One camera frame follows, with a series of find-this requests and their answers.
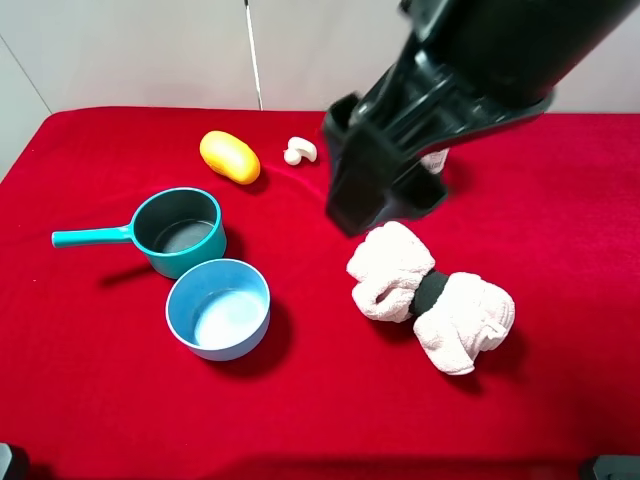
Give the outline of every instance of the teal saucepan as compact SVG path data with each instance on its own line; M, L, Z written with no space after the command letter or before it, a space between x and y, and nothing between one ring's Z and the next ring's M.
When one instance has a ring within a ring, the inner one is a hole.
M170 278L208 260L227 247L220 206L197 188L180 187L147 199L122 227L54 232L54 247L133 242L153 268Z

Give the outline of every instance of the white towel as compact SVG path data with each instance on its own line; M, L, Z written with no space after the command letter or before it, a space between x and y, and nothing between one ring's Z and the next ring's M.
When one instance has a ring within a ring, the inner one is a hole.
M436 262L411 230L398 222L375 228L356 249L347 272L358 280L353 300L372 320L403 322L422 278Z
M413 331L438 370L464 375L473 371L478 353L502 343L514 319L515 305L507 292L478 275L454 273Z

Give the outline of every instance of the light blue bowl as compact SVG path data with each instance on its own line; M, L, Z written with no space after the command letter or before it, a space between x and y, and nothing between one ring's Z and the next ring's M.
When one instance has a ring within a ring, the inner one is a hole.
M240 260L211 260L175 283L167 299L167 323L196 355L233 360L264 337L270 303L269 287L258 270Z

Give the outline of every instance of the red felt surface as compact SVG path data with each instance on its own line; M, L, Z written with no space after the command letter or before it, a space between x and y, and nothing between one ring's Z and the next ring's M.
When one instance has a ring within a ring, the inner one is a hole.
M345 265L361 239L324 217L321 120L50 117L0 185L0 441L62 478L435 478L443 458L640 453L640 116L549 115L452 151L450 199L410 225L439 269L478 273L517 306L507 341L463 378L438 373L409 324L354 306ZM256 184L200 159L214 129L255 150ZM320 145L316 164L284 163L293 135ZM172 337L172 282L132 245L51 246L54 230L125 224L181 185L218 198L228 255L272 290L265 340L229 364Z

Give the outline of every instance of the yellow toy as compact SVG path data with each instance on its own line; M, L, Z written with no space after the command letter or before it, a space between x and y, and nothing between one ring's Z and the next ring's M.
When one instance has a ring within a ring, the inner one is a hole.
M249 185L260 175L260 161L253 150L226 132L213 131L202 137L200 155L214 172L240 185Z

